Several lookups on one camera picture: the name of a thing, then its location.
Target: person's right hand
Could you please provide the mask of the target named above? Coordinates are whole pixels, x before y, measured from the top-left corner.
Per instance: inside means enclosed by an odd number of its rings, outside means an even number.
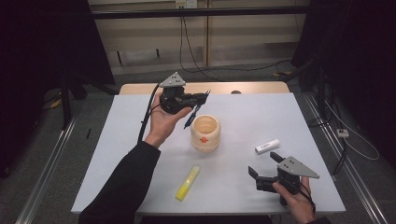
[[[301,186],[301,191],[306,195],[310,195],[311,188],[309,188],[309,177],[303,176],[301,183],[306,188],[305,189],[303,186]],[[312,204],[301,193],[292,195],[287,189],[285,189],[285,187],[277,182],[273,184],[273,187],[276,192],[285,198],[286,202],[288,203],[291,215],[293,216],[294,220],[297,221],[297,223],[308,223],[315,220]]]

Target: yellow highlighter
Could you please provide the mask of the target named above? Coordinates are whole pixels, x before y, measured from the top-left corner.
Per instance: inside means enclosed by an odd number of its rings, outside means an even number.
[[[201,166],[200,165],[193,165],[189,175],[187,178],[184,180],[183,184],[181,184],[180,188],[178,189],[176,193],[176,199],[179,201],[183,201],[184,197],[186,197],[186,194],[189,192],[192,183],[194,182],[195,178],[198,176],[199,172],[201,171]]]

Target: beige cup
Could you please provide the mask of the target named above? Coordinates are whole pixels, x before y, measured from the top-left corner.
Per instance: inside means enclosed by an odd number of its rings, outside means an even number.
[[[221,125],[210,115],[196,118],[191,126],[191,143],[199,151],[212,152],[220,143]]]

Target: white tabletop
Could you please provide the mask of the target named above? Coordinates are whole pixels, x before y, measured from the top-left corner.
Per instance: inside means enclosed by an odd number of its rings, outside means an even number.
[[[92,156],[72,212],[81,212],[97,195],[112,171],[136,144],[149,95],[116,96],[96,150]],[[274,152],[293,156],[320,175],[311,179],[312,197],[319,213],[345,211],[326,165],[309,132],[292,93],[211,94],[199,115],[208,114],[221,123],[221,142],[204,154],[190,142],[190,130],[182,119],[161,146],[148,195],[138,209],[143,215],[253,215],[286,213],[279,195],[257,191],[248,166],[259,175],[276,175],[269,153],[254,148],[280,140]],[[201,165],[183,202],[175,194],[194,164]]]

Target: blue pen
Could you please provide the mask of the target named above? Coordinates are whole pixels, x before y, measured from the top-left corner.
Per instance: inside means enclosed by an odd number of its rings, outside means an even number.
[[[208,96],[209,93],[210,93],[210,90],[208,90],[208,91],[205,93],[205,95]],[[184,129],[186,129],[187,127],[189,127],[189,126],[192,124],[192,122],[194,121],[194,119],[195,119],[195,117],[196,117],[196,114],[197,114],[197,112],[198,112],[198,110],[199,110],[200,108],[201,108],[200,105],[198,105],[198,106],[195,107],[194,112],[192,112],[192,114],[190,115],[190,117],[189,117],[189,119],[187,120],[186,124],[184,124]]]

